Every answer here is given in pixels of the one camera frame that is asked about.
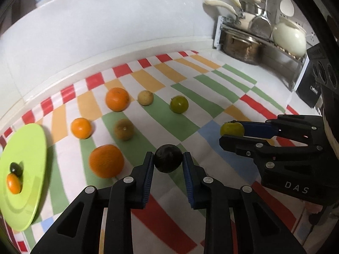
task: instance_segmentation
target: white spoon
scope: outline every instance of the white spoon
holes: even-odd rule
[[[280,11],[286,16],[292,17],[294,15],[294,6],[291,0],[281,0]]]

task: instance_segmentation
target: pot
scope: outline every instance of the pot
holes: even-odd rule
[[[272,32],[276,45],[295,57],[303,57],[306,52],[306,31],[295,22],[280,16]]]
[[[226,54],[252,65],[259,65],[261,63],[263,47],[260,42],[251,36],[235,31],[226,31],[225,33],[223,50]]]

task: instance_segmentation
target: red stripe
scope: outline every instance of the red stripe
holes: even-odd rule
[[[35,122],[35,117],[34,114],[32,112],[32,110],[29,110],[27,113],[25,113],[22,116],[22,120],[25,124],[29,124],[29,123],[34,123]]]
[[[0,135],[0,145],[2,146],[2,149],[5,149],[7,145],[6,140],[1,135]]]
[[[157,59],[160,60],[160,62],[164,63],[166,61],[170,61],[172,60],[172,58],[170,58],[170,56],[168,54],[160,54],[160,55],[156,55]]]
[[[42,110],[43,110],[43,116],[49,114],[54,109],[53,108],[53,102],[52,102],[52,99],[50,97],[43,100],[43,102],[41,102],[40,105],[41,105]]]
[[[9,127],[3,134],[5,137],[8,137],[13,132],[12,128]]]
[[[61,96],[63,103],[67,103],[68,101],[75,98],[75,89],[74,85],[69,85],[68,87],[61,90]]]
[[[133,209],[132,213],[176,253],[186,254],[197,246],[167,215],[152,195],[144,210]]]
[[[252,109],[256,110],[258,113],[262,114],[267,119],[276,119],[277,116],[267,110],[259,102],[256,102],[254,99],[249,97],[247,94],[243,95],[240,100],[246,102]]]
[[[282,147],[295,147],[292,141],[290,141],[287,138],[277,136],[277,142],[282,146]]]
[[[24,241],[19,241],[19,242],[18,242],[18,246],[19,246],[21,252],[28,252],[27,247],[26,247]]]
[[[86,78],[87,88],[88,90],[92,90],[102,84],[104,84],[104,78],[102,77],[102,73],[98,72]]]
[[[15,238],[14,238],[14,234],[13,234],[12,228],[10,228],[10,226],[8,225],[8,223],[6,223],[6,227],[7,227],[8,235],[9,235],[11,241],[12,241],[12,244],[14,245],[14,247],[15,247],[17,250],[19,250],[19,247],[18,247],[18,245],[17,245],[17,241],[16,241]]]
[[[298,112],[293,109],[290,105],[287,105],[287,110],[289,110],[292,114],[298,114]]]
[[[113,71],[117,78],[122,77],[126,74],[132,73],[131,68],[127,64],[122,64],[120,66],[114,67]]]
[[[187,54],[186,52],[184,52],[184,51],[179,51],[178,53],[179,53],[180,55],[182,55],[183,57],[188,56],[188,54]]]
[[[284,206],[280,201],[274,198],[264,187],[257,181],[252,184],[254,191],[264,200],[273,212],[282,220],[289,230],[292,230],[296,221],[293,213]]]
[[[146,58],[140,59],[140,60],[138,60],[138,62],[140,63],[140,65],[142,66],[143,69],[146,68],[146,67],[152,66]]]

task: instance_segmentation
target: lime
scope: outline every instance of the lime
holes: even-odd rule
[[[226,122],[220,127],[220,135],[244,136],[245,128],[239,122]]]
[[[176,97],[172,98],[170,108],[173,112],[182,114],[189,108],[189,102],[187,101],[186,97],[177,95]]]

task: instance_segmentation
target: orange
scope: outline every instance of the orange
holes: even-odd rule
[[[75,137],[79,139],[86,139],[89,138],[92,133],[92,126],[87,119],[80,117],[73,120],[71,124],[71,131]]]
[[[125,89],[112,88],[106,94],[106,105],[112,111],[121,112],[127,108],[129,104],[129,95]]]
[[[12,194],[19,194],[21,192],[21,184],[19,178],[15,174],[8,174],[6,183],[8,189],[12,192]]]
[[[114,145],[108,144],[94,149],[89,155],[89,168],[98,177],[111,178],[124,167],[124,157]]]

